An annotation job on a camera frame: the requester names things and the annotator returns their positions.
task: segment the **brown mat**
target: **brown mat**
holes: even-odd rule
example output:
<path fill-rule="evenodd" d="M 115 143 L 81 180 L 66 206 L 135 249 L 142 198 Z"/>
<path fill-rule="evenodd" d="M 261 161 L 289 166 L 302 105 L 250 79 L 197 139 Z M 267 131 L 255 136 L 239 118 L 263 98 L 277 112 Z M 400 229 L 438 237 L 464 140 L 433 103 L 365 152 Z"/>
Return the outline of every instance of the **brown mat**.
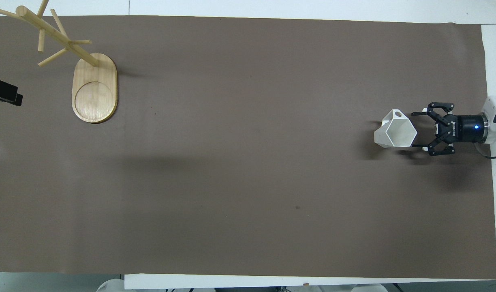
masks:
<path fill-rule="evenodd" d="M 0 271 L 496 279 L 490 162 L 372 137 L 392 108 L 479 112 L 480 26 L 62 20 L 116 62 L 118 109 L 79 120 L 77 58 L 37 67 L 59 46 L 0 18 L 24 95 L 0 103 Z"/>

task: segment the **white table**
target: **white table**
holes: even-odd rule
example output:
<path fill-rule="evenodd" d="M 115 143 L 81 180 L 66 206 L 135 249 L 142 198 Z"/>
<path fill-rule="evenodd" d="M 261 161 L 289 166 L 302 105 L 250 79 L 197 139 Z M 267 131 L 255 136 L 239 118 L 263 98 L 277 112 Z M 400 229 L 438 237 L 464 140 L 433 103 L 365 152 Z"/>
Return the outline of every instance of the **white table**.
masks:
<path fill-rule="evenodd" d="M 33 10 L 41 0 L 0 0 L 0 8 Z M 483 24 L 487 94 L 496 95 L 496 0 L 51 0 L 59 15 L 186 15 Z M 492 146 L 496 155 L 496 146 Z M 492 161 L 496 222 L 496 160 Z M 299 286 L 463 281 L 347 277 L 253 277 L 228 275 L 125 275 L 126 289 Z"/>

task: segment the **black cable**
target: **black cable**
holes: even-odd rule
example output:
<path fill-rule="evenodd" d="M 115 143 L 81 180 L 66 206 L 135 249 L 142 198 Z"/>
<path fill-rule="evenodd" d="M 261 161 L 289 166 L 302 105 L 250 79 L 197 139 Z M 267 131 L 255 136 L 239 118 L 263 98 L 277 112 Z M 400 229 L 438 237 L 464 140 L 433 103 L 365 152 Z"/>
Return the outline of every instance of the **black cable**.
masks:
<path fill-rule="evenodd" d="M 480 150 L 480 148 L 478 148 L 478 145 L 476 142 L 474 142 L 473 145 L 475 146 L 475 149 L 478 151 L 478 153 L 480 153 L 480 155 L 482 155 L 483 157 L 485 157 L 487 159 L 496 159 L 496 156 L 495 157 L 489 157 L 489 156 L 485 155 L 484 152 L 482 152 L 482 150 Z"/>
<path fill-rule="evenodd" d="M 401 287 L 397 284 L 397 283 L 392 283 L 392 285 L 396 286 L 396 288 L 400 291 L 400 292 L 404 292 L 403 289 L 401 289 Z"/>

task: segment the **oval wooden base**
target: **oval wooden base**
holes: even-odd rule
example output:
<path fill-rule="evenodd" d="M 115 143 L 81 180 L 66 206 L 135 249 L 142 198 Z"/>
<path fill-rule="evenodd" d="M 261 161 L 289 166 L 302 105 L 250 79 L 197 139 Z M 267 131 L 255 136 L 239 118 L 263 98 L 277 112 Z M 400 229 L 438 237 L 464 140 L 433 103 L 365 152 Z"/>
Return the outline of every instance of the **oval wooden base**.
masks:
<path fill-rule="evenodd" d="M 91 54 L 98 60 L 93 67 L 84 60 L 75 66 L 72 108 L 83 121 L 98 123 L 109 119 L 118 103 L 118 77 L 115 63 L 106 55 Z"/>

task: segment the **white hexagonal cup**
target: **white hexagonal cup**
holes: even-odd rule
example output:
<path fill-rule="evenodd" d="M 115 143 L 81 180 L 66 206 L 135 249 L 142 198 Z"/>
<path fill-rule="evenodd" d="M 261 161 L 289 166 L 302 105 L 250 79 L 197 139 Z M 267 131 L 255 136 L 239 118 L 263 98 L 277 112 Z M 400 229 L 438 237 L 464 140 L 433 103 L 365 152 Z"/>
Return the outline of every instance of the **white hexagonal cup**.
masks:
<path fill-rule="evenodd" d="M 398 109 L 391 110 L 374 132 L 374 142 L 383 148 L 410 147 L 417 131 L 407 116 Z"/>

